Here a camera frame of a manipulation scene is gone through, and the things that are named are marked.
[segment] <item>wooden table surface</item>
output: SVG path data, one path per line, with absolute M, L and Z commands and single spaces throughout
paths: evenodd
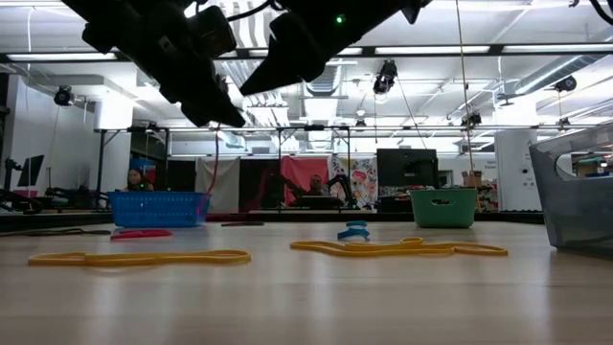
M 113 229 L 112 225 L 89 229 Z M 613 262 L 556 252 L 543 226 L 423 230 L 370 223 L 372 239 L 483 242 L 509 257 L 344 259 L 292 251 L 343 224 L 184 230 L 172 239 L 0 239 L 0 343 L 613 344 Z M 244 265 L 28 267 L 39 253 L 244 249 Z

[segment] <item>blue plastic basket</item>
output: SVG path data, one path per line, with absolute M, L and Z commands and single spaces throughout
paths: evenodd
M 203 223 L 210 195 L 191 192 L 108 193 L 115 225 L 122 227 L 193 227 Z

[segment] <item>pillar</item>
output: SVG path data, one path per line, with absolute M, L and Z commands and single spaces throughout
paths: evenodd
M 536 125 L 535 101 L 512 100 L 513 105 L 498 108 L 498 125 Z M 541 211 L 532 159 L 528 148 L 536 143 L 535 129 L 499 130 L 495 134 L 498 167 L 498 207 L 500 211 Z

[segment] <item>gray plastic bin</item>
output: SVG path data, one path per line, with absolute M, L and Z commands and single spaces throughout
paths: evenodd
M 562 154 L 611 143 L 613 124 L 607 124 L 530 147 L 551 245 L 613 255 L 613 178 L 578 178 L 556 168 Z

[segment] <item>green plastic bin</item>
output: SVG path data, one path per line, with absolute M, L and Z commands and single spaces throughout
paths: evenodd
M 411 191 L 415 223 L 423 228 L 467 228 L 475 220 L 474 189 Z

